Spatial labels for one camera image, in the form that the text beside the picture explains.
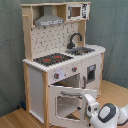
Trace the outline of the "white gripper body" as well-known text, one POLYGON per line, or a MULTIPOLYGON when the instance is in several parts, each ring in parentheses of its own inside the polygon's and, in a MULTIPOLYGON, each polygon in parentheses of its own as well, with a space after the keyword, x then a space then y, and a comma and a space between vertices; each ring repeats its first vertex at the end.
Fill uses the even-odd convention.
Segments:
POLYGON ((92 115, 99 112, 100 105, 90 94, 83 94, 81 98, 80 121, 88 126, 92 115))

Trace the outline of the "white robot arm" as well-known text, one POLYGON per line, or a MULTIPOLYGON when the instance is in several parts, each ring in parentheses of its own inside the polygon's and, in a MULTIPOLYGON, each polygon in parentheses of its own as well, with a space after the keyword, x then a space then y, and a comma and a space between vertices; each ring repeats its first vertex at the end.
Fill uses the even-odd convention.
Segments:
POLYGON ((112 103, 100 106, 90 94, 84 94, 80 120, 94 128, 117 128, 128 122, 128 104, 124 107, 118 107, 112 103))

